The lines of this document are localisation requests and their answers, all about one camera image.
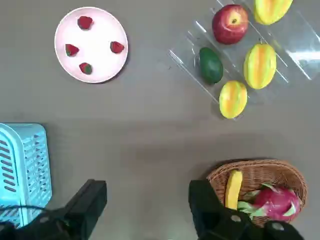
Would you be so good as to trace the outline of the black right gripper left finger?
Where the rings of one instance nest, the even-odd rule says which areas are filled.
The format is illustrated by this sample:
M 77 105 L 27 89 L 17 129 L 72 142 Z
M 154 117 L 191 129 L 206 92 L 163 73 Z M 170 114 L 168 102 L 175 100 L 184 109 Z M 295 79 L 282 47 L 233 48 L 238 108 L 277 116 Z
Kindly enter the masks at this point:
M 6 210 L 40 210 L 26 226 L 17 228 L 13 222 L 0 222 L 2 240 L 87 240 L 108 202 L 107 183 L 89 179 L 61 208 L 47 209 L 35 205 L 12 205 Z

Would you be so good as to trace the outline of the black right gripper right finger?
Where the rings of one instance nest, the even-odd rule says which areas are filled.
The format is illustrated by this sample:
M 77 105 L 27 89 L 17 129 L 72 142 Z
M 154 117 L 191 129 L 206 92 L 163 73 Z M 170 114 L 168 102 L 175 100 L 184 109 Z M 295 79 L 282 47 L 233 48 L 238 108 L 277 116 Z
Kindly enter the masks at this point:
M 247 214 L 224 207 L 207 179 L 192 180 L 188 202 L 199 240 L 303 240 L 289 223 L 271 220 L 263 227 Z

